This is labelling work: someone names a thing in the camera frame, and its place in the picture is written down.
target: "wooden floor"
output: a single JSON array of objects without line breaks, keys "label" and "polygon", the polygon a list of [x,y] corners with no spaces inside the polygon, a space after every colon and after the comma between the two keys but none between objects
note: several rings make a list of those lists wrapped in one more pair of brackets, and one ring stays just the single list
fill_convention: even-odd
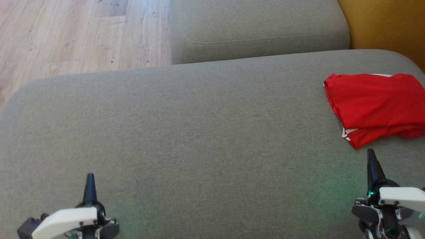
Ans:
[{"label": "wooden floor", "polygon": [[0,0],[0,110],[44,77],[168,65],[170,0]]}]

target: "gray sofa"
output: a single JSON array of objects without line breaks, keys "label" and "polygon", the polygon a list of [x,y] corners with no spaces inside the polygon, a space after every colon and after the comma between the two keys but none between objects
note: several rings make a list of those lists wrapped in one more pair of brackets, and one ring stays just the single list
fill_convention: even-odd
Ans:
[{"label": "gray sofa", "polygon": [[[74,207],[88,172],[119,239],[361,238],[350,210],[367,189],[367,148],[341,137],[322,87],[332,73],[406,73],[425,85],[414,63],[383,50],[30,83],[0,116],[0,238],[16,237],[29,216]],[[424,144],[389,137],[367,147],[387,177],[422,187]]]},{"label": "gray sofa", "polygon": [[337,0],[171,1],[173,64],[344,50]]}]

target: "red cloth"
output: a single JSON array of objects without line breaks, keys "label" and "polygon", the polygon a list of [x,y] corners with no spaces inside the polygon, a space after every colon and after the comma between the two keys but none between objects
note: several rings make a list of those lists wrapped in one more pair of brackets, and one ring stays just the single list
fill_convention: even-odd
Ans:
[{"label": "red cloth", "polygon": [[325,89],[355,149],[381,137],[425,134],[425,89],[412,75],[332,74]]}]

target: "black tip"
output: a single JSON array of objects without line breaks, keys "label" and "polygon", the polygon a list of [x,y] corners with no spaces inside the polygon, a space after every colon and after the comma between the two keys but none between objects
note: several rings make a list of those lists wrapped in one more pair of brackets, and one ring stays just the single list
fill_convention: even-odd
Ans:
[{"label": "black tip", "polygon": [[82,198],[84,203],[97,202],[96,195],[96,184],[94,182],[94,174],[87,174],[87,180],[85,181],[84,196]]},{"label": "black tip", "polygon": [[368,149],[368,161],[376,161],[376,154],[375,151],[373,149]]}]

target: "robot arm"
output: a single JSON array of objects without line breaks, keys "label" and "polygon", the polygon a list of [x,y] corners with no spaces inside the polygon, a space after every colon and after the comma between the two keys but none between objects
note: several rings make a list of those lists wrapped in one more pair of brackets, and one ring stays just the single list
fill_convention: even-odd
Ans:
[{"label": "robot arm", "polygon": [[105,217],[105,207],[97,201],[94,175],[88,174],[83,201],[76,208],[43,214],[40,220],[29,218],[18,229],[20,239],[50,239],[71,233],[77,239],[113,239],[119,224]]},{"label": "robot arm", "polygon": [[401,225],[413,211],[425,211],[425,192],[418,188],[401,188],[389,180],[368,149],[368,193],[355,201],[351,212],[359,218],[359,226],[367,239],[422,239],[419,231]]}]

